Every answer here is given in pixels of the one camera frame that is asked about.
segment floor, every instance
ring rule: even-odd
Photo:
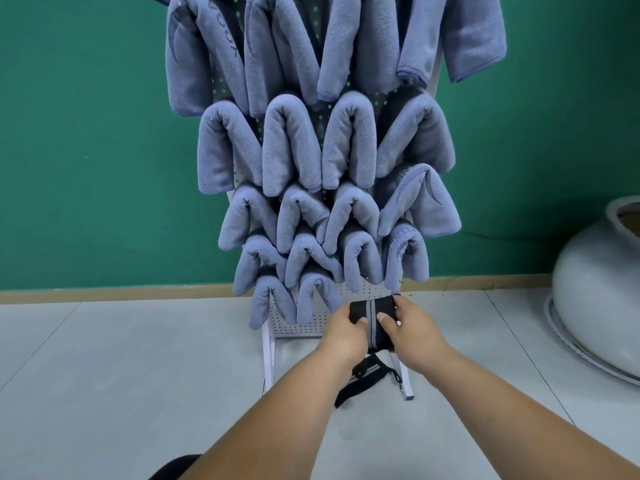
[[[548,290],[410,295],[460,352],[640,464],[640,388],[549,331]],[[249,298],[0,306],[0,478],[144,480],[206,450],[262,393],[249,306]],[[316,343],[279,342],[276,375]],[[439,392],[416,374],[412,386],[415,400],[405,402],[388,377],[335,411],[314,480],[496,479]]]

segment right hand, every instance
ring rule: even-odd
[[[409,369],[427,376],[437,364],[455,352],[423,309],[402,295],[394,295],[394,300],[396,317],[401,324],[384,313],[377,315],[378,322],[394,343],[399,359]]]

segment white pot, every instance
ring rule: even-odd
[[[640,377],[640,196],[614,200],[605,217],[564,247],[554,268],[556,310],[591,354]]]

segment wall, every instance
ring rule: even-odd
[[[638,0],[502,0],[509,55],[441,78],[464,232],[434,276],[539,273],[604,204],[640,193]],[[226,196],[196,184],[171,113],[164,9],[0,0],[0,289],[216,283]]]

